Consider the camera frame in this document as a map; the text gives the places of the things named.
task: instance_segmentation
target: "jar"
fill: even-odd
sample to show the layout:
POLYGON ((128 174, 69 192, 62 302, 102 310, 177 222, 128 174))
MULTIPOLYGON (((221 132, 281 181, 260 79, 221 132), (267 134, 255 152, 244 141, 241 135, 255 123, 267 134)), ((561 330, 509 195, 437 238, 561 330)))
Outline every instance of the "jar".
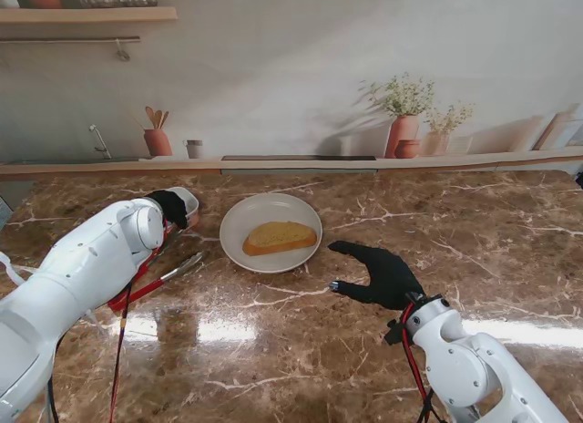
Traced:
POLYGON ((420 156, 441 156, 445 154, 449 143, 449 135, 430 131, 425 135, 419 149, 420 156))

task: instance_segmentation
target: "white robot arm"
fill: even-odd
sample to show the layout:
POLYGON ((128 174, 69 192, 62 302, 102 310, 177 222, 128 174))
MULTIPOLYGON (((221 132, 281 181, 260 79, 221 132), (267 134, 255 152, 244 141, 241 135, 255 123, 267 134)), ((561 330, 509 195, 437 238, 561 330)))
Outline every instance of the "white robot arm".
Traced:
POLYGON ((414 311, 406 328, 425 351, 431 388, 455 423, 568 423, 506 348, 491 335, 469 335, 441 296, 414 311), (502 399, 480 417, 476 404, 500 387, 502 399))
POLYGON ((163 221, 153 200, 111 204, 58 241, 0 301, 0 422, 16 418, 46 386, 61 336, 120 293, 164 242, 163 221))

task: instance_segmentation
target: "dish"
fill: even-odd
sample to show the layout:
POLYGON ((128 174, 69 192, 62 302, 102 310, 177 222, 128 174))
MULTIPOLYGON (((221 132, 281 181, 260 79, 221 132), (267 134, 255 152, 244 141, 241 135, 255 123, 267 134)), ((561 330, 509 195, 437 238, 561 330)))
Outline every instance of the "dish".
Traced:
POLYGON ((322 240, 322 222, 305 201, 284 193, 262 193, 235 204, 220 225, 220 245, 237 265, 256 273, 283 273, 310 259, 322 240), (299 222, 316 232, 316 244, 283 253, 248 256, 243 243, 249 233, 266 222, 299 222))

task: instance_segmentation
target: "black cable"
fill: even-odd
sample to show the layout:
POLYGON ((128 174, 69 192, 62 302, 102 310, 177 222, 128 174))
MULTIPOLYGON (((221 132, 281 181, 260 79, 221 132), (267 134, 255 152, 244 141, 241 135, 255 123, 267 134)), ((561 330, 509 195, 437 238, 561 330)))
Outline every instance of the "black cable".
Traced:
POLYGON ((48 394, 48 403, 51 407, 51 413, 53 414, 53 422, 58 423, 58 414, 56 413, 55 406, 55 393, 53 392, 53 377, 48 379, 48 384, 46 385, 46 392, 48 394))
MULTIPOLYGON (((61 343, 63 342, 64 337, 65 337, 65 335, 61 336, 61 339, 59 339, 58 343, 56 343, 55 356, 56 356, 56 352, 58 351, 58 348, 61 346, 61 343)), ((53 389, 53 376, 52 375, 51 375, 51 378, 48 379, 48 384, 46 384, 46 393, 48 394, 48 404, 51 407, 51 414, 53 414, 53 422, 58 423, 58 414, 56 412, 55 391, 53 389)))

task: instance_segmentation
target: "wooden spoon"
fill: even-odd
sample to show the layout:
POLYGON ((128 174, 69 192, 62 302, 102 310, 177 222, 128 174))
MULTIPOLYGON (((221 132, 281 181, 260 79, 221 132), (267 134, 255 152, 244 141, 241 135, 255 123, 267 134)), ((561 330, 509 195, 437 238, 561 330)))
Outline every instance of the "wooden spoon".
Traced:
POLYGON ((154 114, 154 120, 156 120, 156 123, 154 124, 154 128, 159 129, 160 122, 162 122, 162 110, 156 110, 156 113, 154 114))
POLYGON ((155 122, 155 118, 154 118, 154 109, 152 107, 146 107, 146 114, 148 115, 148 118, 149 118, 150 122, 152 123, 152 126, 154 126, 154 128, 155 128, 156 122, 155 122))
POLYGON ((170 112, 167 111, 166 113, 164 113, 164 118, 162 118, 162 123, 160 124, 160 128, 164 127, 164 123, 166 122, 166 119, 168 119, 168 114, 170 112))

